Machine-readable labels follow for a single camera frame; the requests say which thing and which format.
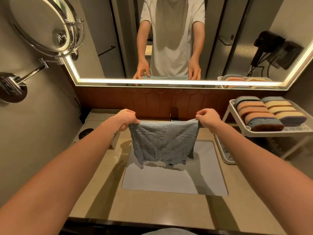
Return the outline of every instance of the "forearm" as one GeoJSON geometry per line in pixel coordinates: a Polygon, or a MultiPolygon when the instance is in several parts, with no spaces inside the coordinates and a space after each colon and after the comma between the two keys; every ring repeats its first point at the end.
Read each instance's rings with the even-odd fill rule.
{"type": "Polygon", "coordinates": [[[1,234],[58,234],[121,124],[109,118],[40,170],[0,209],[1,234]]]}
{"type": "Polygon", "coordinates": [[[193,46],[193,58],[199,61],[205,38],[204,24],[202,22],[195,22],[193,24],[194,29],[194,46],[193,46]]]}
{"type": "Polygon", "coordinates": [[[138,51],[138,61],[145,59],[146,57],[146,47],[147,39],[149,36],[149,31],[151,24],[148,21],[142,21],[140,24],[138,34],[137,34],[137,51],[138,51]]]}
{"type": "Polygon", "coordinates": [[[310,233],[313,229],[313,181],[223,122],[218,126],[217,136],[285,231],[288,234],[310,233]]]}

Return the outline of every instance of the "beige countertop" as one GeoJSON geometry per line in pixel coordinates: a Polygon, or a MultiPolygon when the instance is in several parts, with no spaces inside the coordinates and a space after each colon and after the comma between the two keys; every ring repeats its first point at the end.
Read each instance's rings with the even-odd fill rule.
{"type": "Polygon", "coordinates": [[[286,234],[235,165],[222,162],[213,134],[201,128],[197,139],[212,140],[228,196],[205,196],[122,189],[130,131],[108,150],[70,217],[161,224],[261,234],[286,234]]]}

